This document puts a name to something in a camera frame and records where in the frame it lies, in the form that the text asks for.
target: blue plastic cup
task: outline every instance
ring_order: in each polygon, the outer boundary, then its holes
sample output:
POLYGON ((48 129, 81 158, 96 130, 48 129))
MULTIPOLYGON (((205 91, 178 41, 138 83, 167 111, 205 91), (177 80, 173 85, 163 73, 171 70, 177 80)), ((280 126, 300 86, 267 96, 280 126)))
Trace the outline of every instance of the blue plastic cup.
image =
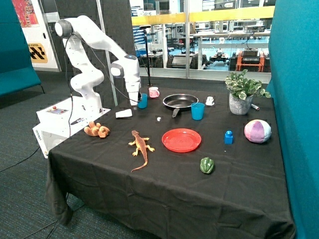
POLYGON ((142 94, 141 101, 138 102, 138 107, 140 109, 144 109, 148 106, 148 95, 147 94, 142 94))
POLYGON ((191 117, 193 120, 201 120, 204 116, 205 104, 201 102, 192 103, 191 107, 191 117))

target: pen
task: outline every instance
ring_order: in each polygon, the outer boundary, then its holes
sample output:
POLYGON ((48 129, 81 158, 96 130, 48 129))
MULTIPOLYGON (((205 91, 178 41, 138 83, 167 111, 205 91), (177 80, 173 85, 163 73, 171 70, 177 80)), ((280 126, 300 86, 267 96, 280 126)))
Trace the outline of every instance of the pen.
POLYGON ((76 121, 73 121, 73 122, 71 123, 71 125, 76 124, 76 123, 78 123, 78 122, 81 122, 81 121, 83 121, 83 120, 84 120, 84 118, 78 118, 76 121))

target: brown teddy bear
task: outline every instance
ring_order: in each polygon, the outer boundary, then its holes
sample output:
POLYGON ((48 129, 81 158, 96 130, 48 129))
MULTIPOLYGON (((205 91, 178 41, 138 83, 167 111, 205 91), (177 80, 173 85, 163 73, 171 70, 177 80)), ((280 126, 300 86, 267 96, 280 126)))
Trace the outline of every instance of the brown teddy bear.
POLYGON ((84 128, 84 132, 86 132, 90 136, 99 136, 100 138, 106 138, 109 134, 109 128, 105 126, 101 126, 100 123, 95 123, 93 121, 89 122, 89 126, 84 128))

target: teal partition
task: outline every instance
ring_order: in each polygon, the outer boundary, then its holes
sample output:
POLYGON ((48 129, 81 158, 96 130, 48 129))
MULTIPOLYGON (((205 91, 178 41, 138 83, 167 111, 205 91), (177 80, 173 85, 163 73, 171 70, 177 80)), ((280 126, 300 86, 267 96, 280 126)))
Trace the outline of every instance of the teal partition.
POLYGON ((297 238, 319 239, 319 2, 276 2, 270 36, 279 136, 297 238))
POLYGON ((0 1, 0 96, 41 82, 11 0, 0 1))

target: green leaves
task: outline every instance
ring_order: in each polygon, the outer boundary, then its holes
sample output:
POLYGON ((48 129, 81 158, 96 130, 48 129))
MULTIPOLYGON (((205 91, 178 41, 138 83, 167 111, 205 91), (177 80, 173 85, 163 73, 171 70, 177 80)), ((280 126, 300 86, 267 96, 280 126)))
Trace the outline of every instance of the green leaves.
POLYGON ((247 95, 246 95, 246 93, 245 93, 244 91, 241 91, 241 92, 239 93, 238 97, 239 97, 240 99, 242 99, 242 100, 245 100, 246 97, 247 97, 247 95))
POLYGON ((265 96, 266 96, 267 98, 270 98, 270 97, 271 97, 271 95, 270 95, 269 92, 265 92, 265 96))
POLYGON ((225 84, 230 93, 242 100, 245 100, 248 96, 271 97, 270 93, 263 88, 261 81, 244 78, 247 72, 247 69, 239 74, 231 72, 230 75, 226 77, 225 84))

